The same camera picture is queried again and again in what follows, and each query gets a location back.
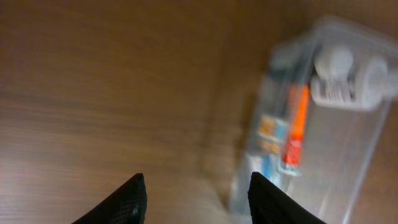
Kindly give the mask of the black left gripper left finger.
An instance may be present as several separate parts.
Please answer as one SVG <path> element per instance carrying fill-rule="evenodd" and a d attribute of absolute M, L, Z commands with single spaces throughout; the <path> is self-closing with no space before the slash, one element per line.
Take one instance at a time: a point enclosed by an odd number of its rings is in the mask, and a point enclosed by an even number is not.
<path fill-rule="evenodd" d="M 137 173 L 73 224 L 143 224 L 146 210 L 144 175 Z"/>

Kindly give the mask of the orange tube white cap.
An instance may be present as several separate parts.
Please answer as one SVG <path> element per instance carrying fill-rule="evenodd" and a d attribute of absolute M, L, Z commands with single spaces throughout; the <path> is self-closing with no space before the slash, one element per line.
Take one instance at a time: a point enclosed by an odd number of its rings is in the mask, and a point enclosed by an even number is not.
<path fill-rule="evenodd" d="M 279 156 L 279 171 L 291 176 L 301 175 L 300 163 L 310 98 L 307 68 L 307 61 L 298 59 L 290 69 L 287 85 L 284 114 L 287 117 L 288 128 Z"/>

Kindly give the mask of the white Panadol box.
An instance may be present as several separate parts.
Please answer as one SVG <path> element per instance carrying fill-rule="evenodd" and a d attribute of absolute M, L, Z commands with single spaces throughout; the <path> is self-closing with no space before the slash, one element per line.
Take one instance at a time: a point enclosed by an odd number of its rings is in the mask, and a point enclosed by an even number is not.
<path fill-rule="evenodd" d="M 279 170 L 279 156 L 266 154 L 265 156 L 248 154 L 249 173 L 259 172 L 284 193 L 291 194 L 292 177 Z"/>

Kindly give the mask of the white calamine lotion bottle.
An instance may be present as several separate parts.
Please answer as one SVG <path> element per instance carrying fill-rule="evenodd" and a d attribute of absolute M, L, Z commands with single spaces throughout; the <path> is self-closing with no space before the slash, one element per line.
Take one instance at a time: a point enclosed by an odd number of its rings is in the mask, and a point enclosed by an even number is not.
<path fill-rule="evenodd" d="M 319 51 L 314 69 L 310 92 L 319 106 L 372 111 L 397 97 L 397 67 L 382 55 L 331 45 Z"/>

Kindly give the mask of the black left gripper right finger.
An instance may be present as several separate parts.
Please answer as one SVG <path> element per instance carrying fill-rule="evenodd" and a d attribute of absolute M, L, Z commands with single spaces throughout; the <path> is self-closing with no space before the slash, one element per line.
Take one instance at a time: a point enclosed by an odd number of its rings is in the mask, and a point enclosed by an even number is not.
<path fill-rule="evenodd" d="M 251 174 L 248 200 L 253 224 L 325 224 L 259 172 Z"/>

